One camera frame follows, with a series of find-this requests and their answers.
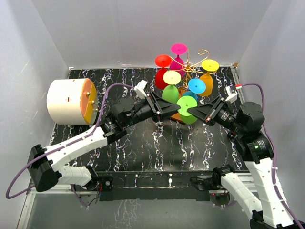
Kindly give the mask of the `green wine glass front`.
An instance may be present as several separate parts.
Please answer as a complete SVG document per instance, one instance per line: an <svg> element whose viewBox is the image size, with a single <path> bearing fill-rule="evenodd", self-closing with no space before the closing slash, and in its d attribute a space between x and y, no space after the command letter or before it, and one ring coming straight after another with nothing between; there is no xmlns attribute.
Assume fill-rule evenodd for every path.
<svg viewBox="0 0 305 229"><path fill-rule="evenodd" d="M176 85L181 81L181 75L177 71L169 70L163 75L163 80L168 85L163 89L162 99L173 104L177 103L179 91Z"/></svg>

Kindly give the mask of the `green wine glass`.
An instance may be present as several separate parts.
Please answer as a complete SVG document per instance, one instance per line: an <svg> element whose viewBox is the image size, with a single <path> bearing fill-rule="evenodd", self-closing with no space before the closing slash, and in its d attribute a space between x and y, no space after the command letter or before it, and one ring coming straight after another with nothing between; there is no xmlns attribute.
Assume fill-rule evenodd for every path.
<svg viewBox="0 0 305 229"><path fill-rule="evenodd" d="M184 123L193 124L197 121L197 118L187 111L189 108L197 106L197 101L192 96L182 96L176 104L180 106L178 113Z"/></svg>
<svg viewBox="0 0 305 229"><path fill-rule="evenodd" d="M173 104L177 103L179 91L176 85L181 81L181 75L177 71L169 70L163 75L163 80L168 85L163 89L162 99Z"/></svg>

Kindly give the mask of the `blue plastic wine glass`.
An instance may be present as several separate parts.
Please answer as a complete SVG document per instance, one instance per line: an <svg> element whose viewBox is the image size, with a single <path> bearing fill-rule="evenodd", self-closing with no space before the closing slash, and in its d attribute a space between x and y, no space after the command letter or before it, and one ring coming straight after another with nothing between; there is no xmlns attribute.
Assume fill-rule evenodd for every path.
<svg viewBox="0 0 305 229"><path fill-rule="evenodd" d="M196 101L198 101L198 94L202 94L205 92L205 90L205 83L199 78L194 78L188 82L188 91L185 92L182 96L191 96Z"/></svg>

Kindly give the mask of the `orange plastic wine glass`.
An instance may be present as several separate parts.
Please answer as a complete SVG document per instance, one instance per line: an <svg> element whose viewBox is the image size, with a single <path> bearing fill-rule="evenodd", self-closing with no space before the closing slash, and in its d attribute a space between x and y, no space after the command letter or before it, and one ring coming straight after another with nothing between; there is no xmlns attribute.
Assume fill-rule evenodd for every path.
<svg viewBox="0 0 305 229"><path fill-rule="evenodd" d="M219 63L212 59L206 59L202 62L202 68L207 71L199 79L202 80L205 84L205 91L199 95L202 97L207 97L212 93L214 87L214 80L212 74L214 74L220 67Z"/></svg>

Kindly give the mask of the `pink plastic wine glass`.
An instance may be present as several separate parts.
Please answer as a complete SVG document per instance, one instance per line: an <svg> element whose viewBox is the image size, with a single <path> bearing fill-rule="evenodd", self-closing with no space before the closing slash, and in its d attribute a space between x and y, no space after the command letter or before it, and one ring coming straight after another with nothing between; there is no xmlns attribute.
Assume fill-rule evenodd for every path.
<svg viewBox="0 0 305 229"><path fill-rule="evenodd" d="M169 70L178 72L182 78L185 75L185 71L183 70L184 61L180 55L185 54L187 50L187 46L183 43L176 43L171 46L171 51L173 54L176 54L176 57L172 60Z"/></svg>

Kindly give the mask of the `red plastic wine glass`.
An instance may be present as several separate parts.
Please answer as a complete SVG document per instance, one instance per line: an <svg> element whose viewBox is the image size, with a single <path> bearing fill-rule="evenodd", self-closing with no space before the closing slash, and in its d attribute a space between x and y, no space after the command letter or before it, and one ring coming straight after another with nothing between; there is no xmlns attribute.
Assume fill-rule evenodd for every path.
<svg viewBox="0 0 305 229"><path fill-rule="evenodd" d="M170 56L162 54L155 58L155 63L160 69L155 76L155 85L158 89L163 90L168 84L163 80L163 75L168 71L167 67L171 64Z"/></svg>

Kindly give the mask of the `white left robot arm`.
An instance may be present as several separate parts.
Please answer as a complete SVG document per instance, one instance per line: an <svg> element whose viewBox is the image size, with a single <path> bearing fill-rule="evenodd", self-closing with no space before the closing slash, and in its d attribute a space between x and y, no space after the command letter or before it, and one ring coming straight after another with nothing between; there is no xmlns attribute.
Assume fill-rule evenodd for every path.
<svg viewBox="0 0 305 229"><path fill-rule="evenodd" d="M73 167L67 163L94 149L105 147L127 134L127 128L151 118L163 121L177 113L180 106L168 102L150 92L138 104L131 97L121 98L105 118L75 137L53 146L34 146L28 171L38 192L44 192L57 184L82 186L94 190L99 177L91 166Z"/></svg>

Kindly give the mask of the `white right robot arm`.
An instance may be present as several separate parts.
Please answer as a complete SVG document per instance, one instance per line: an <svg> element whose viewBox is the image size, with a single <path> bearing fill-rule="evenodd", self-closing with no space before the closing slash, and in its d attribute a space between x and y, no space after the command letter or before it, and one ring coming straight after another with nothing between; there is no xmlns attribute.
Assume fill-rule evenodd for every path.
<svg viewBox="0 0 305 229"><path fill-rule="evenodd" d="M303 229L304 222L289 209L280 182L275 174L275 155L269 139L261 128L264 123L262 107L245 102L238 112L219 97L209 104L188 108L190 114L208 125L230 130L236 151L248 168L258 193L255 196L239 179L230 165L216 167L212 182L217 189L228 190L249 219L252 229Z"/></svg>

